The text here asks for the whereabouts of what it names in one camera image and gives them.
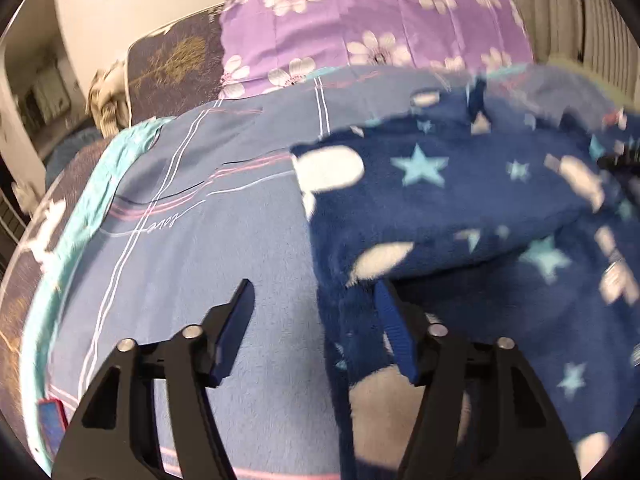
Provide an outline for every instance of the green fabric edge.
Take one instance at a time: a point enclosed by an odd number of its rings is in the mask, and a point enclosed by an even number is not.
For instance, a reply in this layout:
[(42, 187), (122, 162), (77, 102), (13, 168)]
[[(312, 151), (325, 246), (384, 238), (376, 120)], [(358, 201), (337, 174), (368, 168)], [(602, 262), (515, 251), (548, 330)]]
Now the green fabric edge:
[(122, 130), (96, 164), (44, 269), (27, 314), (20, 346), (22, 416), (31, 454), (51, 475), (52, 461), (40, 434), (38, 402), (46, 397), (49, 351), (58, 330), (61, 307), (87, 242), (102, 224), (125, 172), (153, 143), (159, 129), (173, 118), (149, 119)]

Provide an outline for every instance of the metal screw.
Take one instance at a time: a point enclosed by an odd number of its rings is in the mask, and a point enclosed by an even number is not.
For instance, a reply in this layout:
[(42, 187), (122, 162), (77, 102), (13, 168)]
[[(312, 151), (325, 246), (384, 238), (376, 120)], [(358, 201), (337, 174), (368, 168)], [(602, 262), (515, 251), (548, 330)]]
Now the metal screw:
[(189, 325), (182, 329), (182, 335), (186, 339), (193, 339), (202, 334), (202, 327), (200, 325)]
[(136, 342), (133, 339), (127, 337), (126, 339), (123, 339), (118, 343), (118, 350), (120, 350), (121, 352), (128, 352), (129, 350), (133, 349), (135, 346), (136, 346)]
[(516, 343), (510, 337), (501, 337), (498, 339), (498, 346), (503, 350), (511, 350), (516, 346)]
[(433, 324), (429, 327), (429, 333), (434, 337), (444, 337), (449, 333), (449, 329), (440, 324)]

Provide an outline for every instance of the purple floral fabric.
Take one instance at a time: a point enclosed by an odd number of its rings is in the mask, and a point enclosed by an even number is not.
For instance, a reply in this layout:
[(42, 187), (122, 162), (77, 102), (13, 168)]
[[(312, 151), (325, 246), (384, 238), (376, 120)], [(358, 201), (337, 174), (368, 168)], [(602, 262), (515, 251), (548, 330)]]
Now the purple floral fabric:
[(221, 98), (347, 64), (491, 72), (532, 62), (513, 0), (228, 0)]

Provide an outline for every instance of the dark blue blanket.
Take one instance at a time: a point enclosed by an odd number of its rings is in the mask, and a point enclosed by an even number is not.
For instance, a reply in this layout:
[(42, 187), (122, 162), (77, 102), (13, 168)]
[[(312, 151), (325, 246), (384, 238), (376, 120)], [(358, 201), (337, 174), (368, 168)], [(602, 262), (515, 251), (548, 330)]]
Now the dark blue blanket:
[(375, 314), (370, 286), (383, 276), (412, 278), (403, 299), (474, 341), (515, 339), (574, 443), (615, 438), (638, 400), (640, 224), (592, 158), (639, 135), (632, 116), (593, 135), (571, 115), (556, 128), (485, 101), (479, 82), (426, 89), (405, 116), (292, 148), (343, 476), (398, 466), (395, 422), (372, 416), (371, 399), (414, 398)]

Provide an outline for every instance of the gold plant print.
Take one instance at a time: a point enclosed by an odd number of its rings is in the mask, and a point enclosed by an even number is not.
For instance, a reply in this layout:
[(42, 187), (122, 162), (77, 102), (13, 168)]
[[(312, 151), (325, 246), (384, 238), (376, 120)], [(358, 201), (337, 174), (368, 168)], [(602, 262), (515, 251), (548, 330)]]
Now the gold plant print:
[(131, 87), (139, 91), (142, 82), (149, 77), (155, 78), (156, 87), (180, 84), (189, 72), (201, 69), (206, 47), (203, 38), (189, 36), (180, 40), (166, 60), (163, 60), (163, 46), (149, 58), (149, 68), (131, 82)]

